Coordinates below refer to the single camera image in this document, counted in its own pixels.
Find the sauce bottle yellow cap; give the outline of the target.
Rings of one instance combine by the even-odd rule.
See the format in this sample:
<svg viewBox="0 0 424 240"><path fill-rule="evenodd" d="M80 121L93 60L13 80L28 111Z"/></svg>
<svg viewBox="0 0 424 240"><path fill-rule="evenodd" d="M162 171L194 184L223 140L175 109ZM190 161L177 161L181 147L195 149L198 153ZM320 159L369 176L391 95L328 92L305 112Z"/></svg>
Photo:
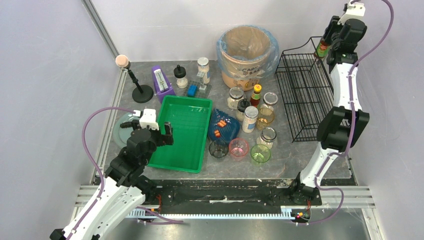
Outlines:
<svg viewBox="0 0 424 240"><path fill-rule="evenodd" d="M317 45L315 49L314 56L318 59L324 59L327 56L330 49L331 49L331 44L327 43L325 39L322 37L319 41L319 44Z"/></svg>
<svg viewBox="0 0 424 240"><path fill-rule="evenodd" d="M250 104L253 107L258 107L260 101L261 101L261 91L262 91L262 86L260 84L255 84L253 87L253 92L251 94L250 97Z"/></svg>

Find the black-lid shaker jar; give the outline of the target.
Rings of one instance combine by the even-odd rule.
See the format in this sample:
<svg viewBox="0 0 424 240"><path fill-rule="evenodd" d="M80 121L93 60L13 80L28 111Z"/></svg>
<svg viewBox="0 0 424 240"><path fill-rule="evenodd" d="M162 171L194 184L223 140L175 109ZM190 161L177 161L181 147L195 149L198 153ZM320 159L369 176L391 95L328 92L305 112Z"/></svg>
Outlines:
<svg viewBox="0 0 424 240"><path fill-rule="evenodd" d="M247 107L250 107L250 106L251 106L251 102L248 99L246 99L246 98L241 99L237 103L237 107L236 107L236 109L237 109L236 119L239 122L242 122L243 121L243 119L244 119L244 113L245 113Z"/></svg>
<svg viewBox="0 0 424 240"><path fill-rule="evenodd" d="M177 65L173 70L174 76L176 78L176 84L180 89L184 89L188 86L188 79L187 79L187 71L186 69L181 66Z"/></svg>

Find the tall bead jar silver lid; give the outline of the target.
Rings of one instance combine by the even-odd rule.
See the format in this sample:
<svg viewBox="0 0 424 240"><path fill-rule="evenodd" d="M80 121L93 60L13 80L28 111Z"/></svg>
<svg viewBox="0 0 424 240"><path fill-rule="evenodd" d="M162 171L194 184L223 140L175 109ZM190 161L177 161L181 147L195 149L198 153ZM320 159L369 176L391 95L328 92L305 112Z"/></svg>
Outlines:
<svg viewBox="0 0 424 240"><path fill-rule="evenodd" d="M210 66L209 59L207 57L200 57L197 60L198 71L203 73L203 83L208 84L210 82Z"/></svg>

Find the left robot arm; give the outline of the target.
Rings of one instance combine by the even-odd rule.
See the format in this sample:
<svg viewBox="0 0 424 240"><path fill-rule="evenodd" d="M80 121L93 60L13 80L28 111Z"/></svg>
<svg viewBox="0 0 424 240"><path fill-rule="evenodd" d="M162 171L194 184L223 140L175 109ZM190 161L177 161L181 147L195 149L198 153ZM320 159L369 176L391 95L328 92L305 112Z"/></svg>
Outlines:
<svg viewBox="0 0 424 240"><path fill-rule="evenodd" d="M65 228L55 229L51 240L103 240L132 210L154 193L155 183L143 175L158 147L173 145L173 128L164 122L142 122L127 139L126 146L111 161L103 183L83 210Z"/></svg>

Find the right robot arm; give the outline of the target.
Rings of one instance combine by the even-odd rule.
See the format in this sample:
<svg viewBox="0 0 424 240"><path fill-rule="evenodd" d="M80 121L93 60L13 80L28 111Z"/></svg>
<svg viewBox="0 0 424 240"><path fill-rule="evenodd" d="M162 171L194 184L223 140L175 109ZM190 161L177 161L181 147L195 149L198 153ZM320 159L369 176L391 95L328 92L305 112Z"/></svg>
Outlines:
<svg viewBox="0 0 424 240"><path fill-rule="evenodd" d="M355 49L367 26L358 16L333 16L323 40L330 45L326 63L333 84L333 107L317 130L317 148L288 188L287 196L295 204L320 204L321 181L337 157L353 147L367 126L370 115L358 100Z"/></svg>

